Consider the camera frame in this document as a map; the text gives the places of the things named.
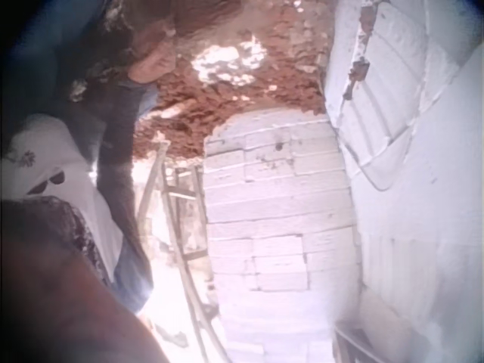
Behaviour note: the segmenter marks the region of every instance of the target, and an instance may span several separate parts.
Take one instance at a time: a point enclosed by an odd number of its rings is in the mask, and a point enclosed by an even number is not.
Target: ladder rung
[[[205,250],[198,250],[198,251],[194,251],[194,252],[189,252],[189,253],[185,253],[183,255],[183,259],[185,261],[192,261],[194,259],[201,259],[202,257],[205,257],[205,256],[208,256],[208,250],[205,249]]]
[[[172,197],[189,199],[189,200],[197,199],[197,195],[195,194],[194,191],[189,191],[187,189],[182,189],[179,187],[173,187],[171,185],[168,187],[168,193]]]

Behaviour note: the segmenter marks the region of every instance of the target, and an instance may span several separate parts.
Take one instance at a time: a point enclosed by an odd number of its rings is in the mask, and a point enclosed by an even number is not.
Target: white brick
[[[267,339],[263,343],[265,354],[303,355],[308,353],[308,343],[291,342],[284,339]]]
[[[354,247],[353,228],[351,227],[314,234],[304,234],[302,236],[302,248],[306,253],[351,247]]]
[[[212,257],[251,257],[253,241],[243,240],[209,240],[209,254]]]
[[[276,342],[284,345],[305,344],[308,341],[331,339],[331,330],[320,330],[316,332],[305,332],[299,334],[283,334],[279,331],[261,332],[254,330],[243,321],[235,321],[222,316],[222,325],[224,326],[227,340],[251,341],[254,343],[266,344],[267,342]]]
[[[329,296],[324,294],[310,290],[232,293],[230,302],[220,304],[222,323],[240,321],[245,329],[260,333],[317,333],[331,328],[328,322],[334,319],[326,316]]]
[[[205,143],[203,151],[205,157],[227,153],[229,151],[243,150],[245,148],[245,138],[226,138],[224,140],[208,141]]]
[[[203,174],[203,187],[205,189],[244,182],[245,175],[243,166]]]
[[[347,290],[358,289],[360,267],[346,266],[329,271],[309,272],[309,287],[311,290],[322,290],[329,294],[337,294],[342,286]]]
[[[290,149],[294,156],[323,154],[338,151],[338,141],[334,136],[329,138],[310,138],[306,140],[292,140]]]
[[[276,144],[258,147],[245,152],[246,163],[259,163],[279,159],[290,159],[290,145]]]
[[[300,110],[288,108],[274,108],[233,115],[227,122],[214,130],[211,140],[217,138],[232,138],[247,135],[252,132],[265,131],[297,124],[327,122],[326,115],[315,116],[312,111],[303,113]]]
[[[374,32],[377,37],[384,38],[391,44],[393,51],[405,62],[413,77],[421,79],[424,76],[427,37],[423,26],[418,26],[391,4],[383,3],[378,5]]]
[[[329,123],[308,123],[290,128],[293,140],[306,140],[310,138],[334,137],[334,131]]]
[[[340,153],[316,154],[294,158],[294,170],[298,175],[344,169],[345,163]]]
[[[265,363],[263,354],[233,349],[227,349],[227,354],[233,363]]]
[[[306,258],[308,271],[323,271],[358,263],[355,247],[307,253]]]
[[[233,167],[244,163],[244,151],[236,150],[207,157],[203,162],[204,172]]]
[[[308,348],[308,363],[332,363],[333,340],[319,340],[310,342]]]
[[[320,172],[311,175],[268,179],[242,185],[211,188],[205,192],[205,203],[207,206],[212,206],[213,204],[234,203],[245,200],[334,191],[347,187],[349,187],[349,183],[344,171]]]
[[[288,128],[271,129],[247,135],[245,137],[245,148],[253,149],[255,147],[287,143],[289,141],[290,131]]]
[[[210,223],[287,217],[305,213],[317,213],[329,209],[352,207],[349,189],[300,194],[293,197],[251,200],[240,203],[218,204],[208,208]]]
[[[219,302],[224,302],[226,296],[233,293],[243,293],[250,290],[257,290],[255,275],[226,275],[214,274],[213,282],[217,290]]]
[[[306,214],[279,219],[229,222],[208,225],[210,239],[277,237],[285,234],[306,234],[348,227],[354,223],[352,209]]]
[[[305,355],[269,353],[265,355],[264,363],[307,363],[307,360]]]
[[[258,355],[264,354],[264,346],[262,344],[228,341],[225,348],[238,352],[250,352]]]
[[[212,270],[216,274],[252,274],[253,261],[244,257],[212,257]]]
[[[257,284],[257,276],[255,276],[255,275],[245,275],[244,276],[244,286],[248,290],[258,290],[259,285]]]
[[[262,291],[301,291],[308,289],[308,274],[294,272],[287,274],[259,274],[257,285]]]
[[[259,274],[286,274],[306,272],[303,255],[256,257],[256,272]]]
[[[303,254],[303,240],[300,236],[291,235],[253,241],[254,256],[283,256]]]
[[[295,175],[291,159],[274,160],[245,165],[245,180],[256,182],[262,179]]]

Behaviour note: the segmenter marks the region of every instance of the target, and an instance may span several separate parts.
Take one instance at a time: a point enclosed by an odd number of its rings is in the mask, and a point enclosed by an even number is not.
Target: sunlight
[[[191,62],[198,72],[198,79],[209,84],[226,81],[233,85],[248,85],[254,82],[256,79],[244,71],[260,68],[267,50],[255,36],[248,42],[241,42],[237,48],[212,45],[200,53]]]

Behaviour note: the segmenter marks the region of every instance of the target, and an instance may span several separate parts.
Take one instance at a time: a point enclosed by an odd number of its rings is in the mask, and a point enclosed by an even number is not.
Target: curved brick wall
[[[237,362],[330,362],[358,306],[349,181],[325,116],[232,117],[206,140],[209,255]]]

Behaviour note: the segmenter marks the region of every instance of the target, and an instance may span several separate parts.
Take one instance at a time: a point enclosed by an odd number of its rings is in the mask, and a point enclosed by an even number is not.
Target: person
[[[89,87],[82,101],[36,104],[8,141],[1,160],[2,351],[15,359],[167,361],[134,315],[153,278],[135,221],[131,168],[140,104],[174,66],[166,38],[126,75]]]

